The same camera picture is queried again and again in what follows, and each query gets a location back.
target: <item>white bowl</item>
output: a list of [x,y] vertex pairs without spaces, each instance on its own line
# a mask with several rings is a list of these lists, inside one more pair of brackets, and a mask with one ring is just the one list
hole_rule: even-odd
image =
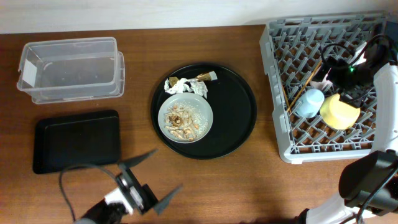
[[[193,141],[181,140],[170,134],[170,131],[165,128],[165,115],[170,112],[169,108],[172,108],[176,103],[184,103],[193,106],[195,112],[202,115],[200,116],[201,124],[207,124],[204,132],[202,132],[201,135],[197,135]],[[196,95],[194,93],[177,93],[164,101],[160,107],[159,114],[157,115],[157,122],[162,133],[170,140],[178,143],[193,143],[205,137],[205,135],[209,132],[211,125],[213,124],[213,111],[211,110],[209,103],[207,103],[202,96]]]

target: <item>dish rack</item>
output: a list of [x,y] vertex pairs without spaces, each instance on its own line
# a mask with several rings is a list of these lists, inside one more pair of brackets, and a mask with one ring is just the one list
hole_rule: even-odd
[[[321,47],[335,42],[355,49],[386,19],[386,14],[374,13],[278,19],[267,24],[260,39],[261,55],[271,86],[272,117],[283,161],[301,164],[355,159],[369,154],[376,130],[374,89],[364,100],[356,123],[347,130],[335,130],[319,114],[310,119],[300,117],[295,112],[300,106],[298,103],[288,112],[282,88],[291,103],[321,60]],[[351,58],[342,48],[330,47],[325,52],[325,57],[327,55],[336,59]],[[325,97],[337,91],[336,86],[323,90]]]

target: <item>black round plate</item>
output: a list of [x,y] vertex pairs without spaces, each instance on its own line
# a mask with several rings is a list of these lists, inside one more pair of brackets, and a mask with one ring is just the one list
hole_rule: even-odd
[[250,86],[234,71],[213,63],[188,65],[169,77],[195,78],[215,71],[218,79],[206,82],[207,102],[213,110],[213,125],[209,133],[197,142],[173,142],[159,129],[157,115],[163,102],[171,95],[164,91],[164,79],[152,99],[151,118],[156,133],[175,152],[193,159],[214,159],[233,152],[250,136],[257,119],[256,99]]

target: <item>wooden tabletop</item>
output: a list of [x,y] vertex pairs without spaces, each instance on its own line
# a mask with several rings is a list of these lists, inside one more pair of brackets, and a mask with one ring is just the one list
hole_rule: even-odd
[[[343,168],[352,161],[292,165],[278,154],[271,91],[262,67],[259,39],[264,26],[199,29],[112,30],[0,35],[0,223],[71,223],[58,188],[58,174],[32,171],[34,126],[66,114],[114,109],[120,116],[122,158],[159,151],[133,169],[159,198],[183,190],[161,216],[150,211],[125,223],[239,223],[292,218],[338,191]],[[124,54],[124,95],[108,100],[35,105],[18,91],[17,71],[24,44],[82,37],[115,37]],[[160,80],[194,62],[214,62],[237,71],[257,101],[257,123],[249,139],[230,155],[207,161],[183,157],[156,135],[150,101]],[[106,166],[118,173],[116,166]],[[65,175],[65,188],[80,217],[116,186],[97,170]],[[367,223],[398,223],[388,214]]]

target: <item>white wall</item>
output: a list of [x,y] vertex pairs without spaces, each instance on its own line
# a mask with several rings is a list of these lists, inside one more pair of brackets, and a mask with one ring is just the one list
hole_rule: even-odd
[[397,10],[397,0],[0,0],[0,33],[263,24],[272,17]]

